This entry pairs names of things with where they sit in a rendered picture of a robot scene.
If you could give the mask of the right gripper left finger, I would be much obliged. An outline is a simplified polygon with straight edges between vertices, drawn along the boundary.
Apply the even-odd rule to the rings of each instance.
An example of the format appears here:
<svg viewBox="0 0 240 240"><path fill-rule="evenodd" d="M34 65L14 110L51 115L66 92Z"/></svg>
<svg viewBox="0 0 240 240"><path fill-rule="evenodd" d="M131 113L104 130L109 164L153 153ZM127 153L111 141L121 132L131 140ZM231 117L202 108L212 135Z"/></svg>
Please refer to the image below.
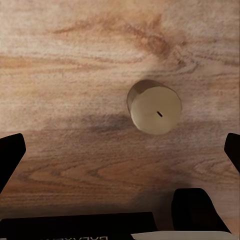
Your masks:
<svg viewBox="0 0 240 240"><path fill-rule="evenodd" d="M0 138L0 193L26 153L22 133Z"/></svg>

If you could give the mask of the pillar candle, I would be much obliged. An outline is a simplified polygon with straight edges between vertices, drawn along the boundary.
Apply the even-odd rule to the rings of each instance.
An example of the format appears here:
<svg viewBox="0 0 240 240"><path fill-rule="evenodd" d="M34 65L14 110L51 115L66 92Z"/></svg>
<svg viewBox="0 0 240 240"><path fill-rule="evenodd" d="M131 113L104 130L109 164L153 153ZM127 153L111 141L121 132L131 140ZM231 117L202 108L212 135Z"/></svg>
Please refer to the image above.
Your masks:
<svg viewBox="0 0 240 240"><path fill-rule="evenodd" d="M126 103L133 123L150 135L169 132L182 114L182 102L177 92L149 79L139 81L130 89Z"/></svg>

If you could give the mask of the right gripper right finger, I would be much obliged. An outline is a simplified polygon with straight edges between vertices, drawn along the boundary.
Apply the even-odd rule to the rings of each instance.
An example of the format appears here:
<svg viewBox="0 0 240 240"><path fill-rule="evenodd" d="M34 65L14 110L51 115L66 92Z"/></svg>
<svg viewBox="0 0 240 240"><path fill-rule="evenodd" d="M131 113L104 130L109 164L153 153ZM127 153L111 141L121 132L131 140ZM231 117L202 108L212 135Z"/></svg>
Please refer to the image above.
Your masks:
<svg viewBox="0 0 240 240"><path fill-rule="evenodd" d="M227 135L224 151L240 173L240 135L230 132Z"/></svg>

